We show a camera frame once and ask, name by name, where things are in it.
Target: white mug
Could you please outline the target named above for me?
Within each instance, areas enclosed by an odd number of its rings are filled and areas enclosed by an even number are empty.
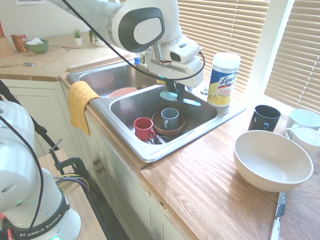
[[[320,116],[312,111],[305,109],[294,109],[290,112],[285,125],[285,136],[292,139],[293,133],[288,129],[308,128],[316,131],[320,128]]]
[[[300,145],[310,158],[320,152],[320,132],[307,127],[289,128],[293,131],[292,141]]]

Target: red mug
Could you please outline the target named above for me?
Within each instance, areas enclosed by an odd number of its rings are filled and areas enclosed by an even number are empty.
[[[147,117],[140,117],[134,121],[135,135],[142,141],[156,137],[155,131],[152,130],[154,123]]]

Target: stainless steel sink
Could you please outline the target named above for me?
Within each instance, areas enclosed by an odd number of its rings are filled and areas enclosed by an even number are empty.
[[[136,65],[136,67],[149,72],[140,65]],[[118,89],[136,88],[140,90],[157,84],[155,78],[136,71],[125,62],[71,73],[67,77],[73,83],[85,81],[102,98],[106,98]]]
[[[163,158],[246,109],[236,99],[232,100],[228,107],[211,106],[206,101],[207,97],[200,94],[204,85],[208,84],[205,82],[197,88],[186,89],[185,92],[186,99],[197,101],[201,103],[201,106],[165,100],[160,97],[160,93],[167,91],[166,86],[156,84],[154,79],[137,73],[125,63],[103,69],[72,73],[68,75],[68,78],[72,82],[86,81],[97,94],[104,96],[93,99],[90,103],[135,154],[146,163]],[[106,98],[112,91],[125,87],[136,87],[138,91],[117,98]],[[151,118],[153,114],[165,108],[176,108],[183,114],[186,121],[183,130],[172,136],[172,140],[165,144],[150,144],[150,142],[147,143],[137,138],[134,131],[135,119]]]

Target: white cabinet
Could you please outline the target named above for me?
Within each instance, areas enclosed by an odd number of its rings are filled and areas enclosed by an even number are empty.
[[[79,157],[79,139],[70,125],[70,114],[61,82],[2,79],[10,92],[29,112],[35,121],[45,127],[53,142],[62,141],[58,147],[64,149],[68,157]],[[48,154],[51,147],[36,134],[36,155]]]
[[[131,240],[185,240],[167,219],[168,210],[141,186],[139,177],[121,157],[119,149],[93,124],[88,114],[85,116],[90,136],[82,136],[86,147],[91,148],[88,150],[91,159],[100,160],[96,166],[91,163],[90,174],[109,204],[111,202],[128,237]]]

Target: green bowl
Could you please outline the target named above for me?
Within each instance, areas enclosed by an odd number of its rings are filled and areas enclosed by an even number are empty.
[[[40,44],[35,44],[35,45],[30,45],[28,43],[26,43],[28,49],[30,49],[30,51],[32,51],[35,54],[44,54],[48,48],[49,48],[49,42],[48,40],[45,39],[41,39],[41,41],[43,43]]]

